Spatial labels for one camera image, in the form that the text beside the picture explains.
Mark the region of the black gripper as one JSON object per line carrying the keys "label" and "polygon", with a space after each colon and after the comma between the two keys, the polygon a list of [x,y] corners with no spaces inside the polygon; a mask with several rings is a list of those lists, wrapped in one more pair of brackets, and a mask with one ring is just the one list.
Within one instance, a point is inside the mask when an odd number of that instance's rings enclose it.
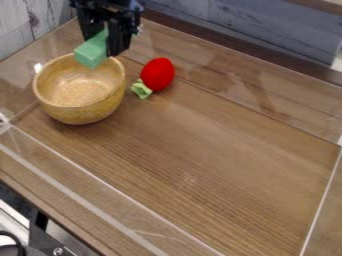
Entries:
{"label": "black gripper", "polygon": [[112,57],[120,55],[138,33],[144,0],[69,0],[69,5],[77,13],[84,40],[102,31],[106,22],[106,52]]}

